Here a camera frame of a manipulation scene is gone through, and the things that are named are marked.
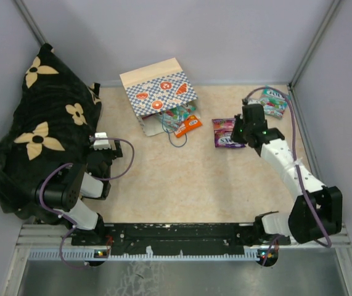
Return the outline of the purple candy bag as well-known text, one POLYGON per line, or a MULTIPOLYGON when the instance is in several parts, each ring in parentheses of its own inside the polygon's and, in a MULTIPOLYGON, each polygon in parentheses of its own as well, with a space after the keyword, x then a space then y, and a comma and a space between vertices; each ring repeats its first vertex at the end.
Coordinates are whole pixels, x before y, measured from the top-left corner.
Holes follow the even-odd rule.
POLYGON ((243 148, 245 144, 232 141, 231 135, 234 129, 235 118, 212 119, 214 131, 214 143, 216 148, 243 148))

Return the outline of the teal Fox's mint candy bag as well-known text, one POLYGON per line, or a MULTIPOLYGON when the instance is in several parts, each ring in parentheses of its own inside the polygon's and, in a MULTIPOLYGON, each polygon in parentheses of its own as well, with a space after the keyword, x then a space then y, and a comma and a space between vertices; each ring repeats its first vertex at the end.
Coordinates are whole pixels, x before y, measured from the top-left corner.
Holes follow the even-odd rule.
POLYGON ((282 119, 285 110, 288 107, 285 97, 290 99, 289 95, 284 96, 278 90, 269 88, 268 86, 261 89, 259 97, 254 97, 254 95, 249 98, 249 103, 259 103, 263 106, 266 115, 282 119))

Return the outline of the checkered paper bag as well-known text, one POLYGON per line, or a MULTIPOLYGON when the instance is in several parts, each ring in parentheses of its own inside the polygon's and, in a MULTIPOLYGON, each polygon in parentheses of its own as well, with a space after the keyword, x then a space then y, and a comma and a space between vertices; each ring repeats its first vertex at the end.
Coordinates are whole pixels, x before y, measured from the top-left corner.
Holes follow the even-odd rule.
POLYGON ((198 95, 176 58, 120 74, 132 110, 146 136, 163 132, 162 113, 192 105, 198 95))

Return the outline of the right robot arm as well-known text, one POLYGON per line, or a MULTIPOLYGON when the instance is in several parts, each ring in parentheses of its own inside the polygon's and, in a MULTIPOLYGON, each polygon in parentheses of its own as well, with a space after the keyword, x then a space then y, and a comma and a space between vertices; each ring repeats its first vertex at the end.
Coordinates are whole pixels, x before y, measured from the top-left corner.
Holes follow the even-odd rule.
POLYGON ((254 237, 268 244, 276 235, 299 244, 330 239, 342 230, 343 196, 338 187, 318 180, 295 156, 284 135, 269 128, 263 106, 248 104, 235 116, 231 139, 255 150, 279 175, 294 205, 290 213, 269 212, 255 219, 254 237))

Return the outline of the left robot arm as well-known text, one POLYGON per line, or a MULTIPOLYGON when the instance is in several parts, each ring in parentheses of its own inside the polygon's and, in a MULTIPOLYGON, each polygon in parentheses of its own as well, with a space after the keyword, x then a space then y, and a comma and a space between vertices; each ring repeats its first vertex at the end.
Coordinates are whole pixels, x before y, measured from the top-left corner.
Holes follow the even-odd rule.
POLYGON ((73 245, 98 245, 107 237, 103 217, 88 208, 82 199, 107 198, 112 162, 123 156, 120 141, 113 143, 114 149, 107 141, 95 142, 89 149, 86 164, 49 163, 44 176, 31 190, 31 199, 40 209, 54 214, 67 228, 76 227, 72 234, 73 245))

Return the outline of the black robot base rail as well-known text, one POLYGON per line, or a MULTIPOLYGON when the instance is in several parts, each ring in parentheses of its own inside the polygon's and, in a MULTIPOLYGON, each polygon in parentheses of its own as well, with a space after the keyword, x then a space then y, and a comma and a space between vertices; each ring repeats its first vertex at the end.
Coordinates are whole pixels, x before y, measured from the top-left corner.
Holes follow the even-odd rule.
POLYGON ((111 255, 243 255, 275 238, 252 223, 102 223, 74 231, 73 246, 110 248, 111 255))

